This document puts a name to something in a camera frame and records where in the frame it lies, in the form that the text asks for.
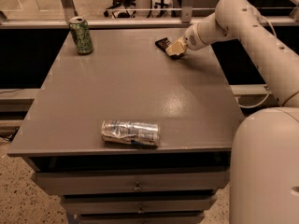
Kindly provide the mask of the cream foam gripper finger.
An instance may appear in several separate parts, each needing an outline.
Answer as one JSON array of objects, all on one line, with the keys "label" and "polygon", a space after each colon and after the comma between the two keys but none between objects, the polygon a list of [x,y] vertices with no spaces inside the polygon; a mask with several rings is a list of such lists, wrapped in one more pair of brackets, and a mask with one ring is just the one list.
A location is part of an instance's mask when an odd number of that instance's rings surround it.
[{"label": "cream foam gripper finger", "polygon": [[169,57],[172,57],[172,56],[177,56],[178,55],[178,52],[177,52],[177,44],[178,42],[174,42],[172,44],[170,44],[167,48],[166,48],[166,54],[169,56]]},{"label": "cream foam gripper finger", "polygon": [[174,48],[175,48],[175,54],[177,56],[183,55],[188,48],[187,43],[185,42],[185,39],[183,37],[179,38],[174,43]]}]

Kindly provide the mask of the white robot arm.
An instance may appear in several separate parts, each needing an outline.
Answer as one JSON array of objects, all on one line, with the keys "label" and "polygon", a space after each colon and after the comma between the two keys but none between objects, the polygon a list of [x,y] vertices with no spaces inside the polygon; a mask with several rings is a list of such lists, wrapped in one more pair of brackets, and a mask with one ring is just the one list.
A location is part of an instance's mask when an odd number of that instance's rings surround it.
[{"label": "white robot arm", "polygon": [[168,56],[238,39],[278,106],[238,127],[231,153],[230,224],[299,224],[299,56],[261,25],[247,0],[220,0]]}]

